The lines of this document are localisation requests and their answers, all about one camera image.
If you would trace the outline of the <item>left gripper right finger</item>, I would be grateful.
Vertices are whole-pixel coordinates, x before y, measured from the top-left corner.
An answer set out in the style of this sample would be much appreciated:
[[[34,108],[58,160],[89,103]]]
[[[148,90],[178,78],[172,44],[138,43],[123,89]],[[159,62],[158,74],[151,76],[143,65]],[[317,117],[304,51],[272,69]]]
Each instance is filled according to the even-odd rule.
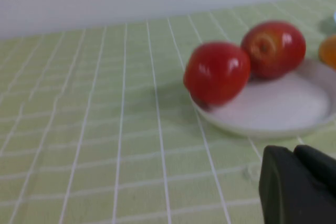
[[[297,145],[293,153],[335,195],[335,159],[310,145]]]

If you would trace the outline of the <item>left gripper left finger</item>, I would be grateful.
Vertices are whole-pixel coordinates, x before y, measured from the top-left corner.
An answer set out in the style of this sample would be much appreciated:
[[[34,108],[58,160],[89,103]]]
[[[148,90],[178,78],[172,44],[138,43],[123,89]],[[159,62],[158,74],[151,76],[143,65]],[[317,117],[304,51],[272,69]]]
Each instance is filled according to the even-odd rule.
[[[286,147],[264,148],[259,197],[265,223],[335,223],[335,195]]]

